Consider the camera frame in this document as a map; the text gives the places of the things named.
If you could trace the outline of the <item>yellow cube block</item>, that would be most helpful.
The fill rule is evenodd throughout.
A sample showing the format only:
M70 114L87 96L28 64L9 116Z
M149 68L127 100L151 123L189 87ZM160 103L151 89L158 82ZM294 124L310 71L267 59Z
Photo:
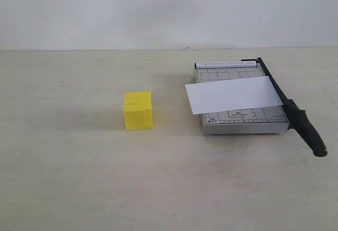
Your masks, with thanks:
M123 115L126 130L153 128L153 109L150 91L124 94Z

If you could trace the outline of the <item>black cutter blade handle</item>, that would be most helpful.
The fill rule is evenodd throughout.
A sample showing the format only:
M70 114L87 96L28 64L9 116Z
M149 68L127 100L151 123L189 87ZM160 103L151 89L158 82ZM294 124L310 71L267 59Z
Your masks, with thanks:
M287 98L282 89L279 87L278 83L273 78L272 74L269 72L262 58L241 59L241 61L255 61L256 63L260 64L262 70L264 71L265 75L269 77L273 87L275 88L283 103L282 108L289 121L288 129L294 129L313 151L313 154L316 157L322 158L327 156L327 148L318 131L309 121L306 111L300 109L292 99Z

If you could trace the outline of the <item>white paper sheet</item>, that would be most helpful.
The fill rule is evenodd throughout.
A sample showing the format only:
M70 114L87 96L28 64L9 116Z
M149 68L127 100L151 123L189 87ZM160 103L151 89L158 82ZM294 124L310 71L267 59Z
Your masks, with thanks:
M187 84L185 89L194 115L283 104L267 76Z

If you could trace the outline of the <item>grey paper cutter base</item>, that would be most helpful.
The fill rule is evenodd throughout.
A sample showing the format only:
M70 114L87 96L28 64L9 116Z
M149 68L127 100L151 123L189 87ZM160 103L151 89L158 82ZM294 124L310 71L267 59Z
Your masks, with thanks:
M214 82L266 75L257 59L196 62L195 82ZM282 134L289 122L281 106L231 110L200 115L203 134Z

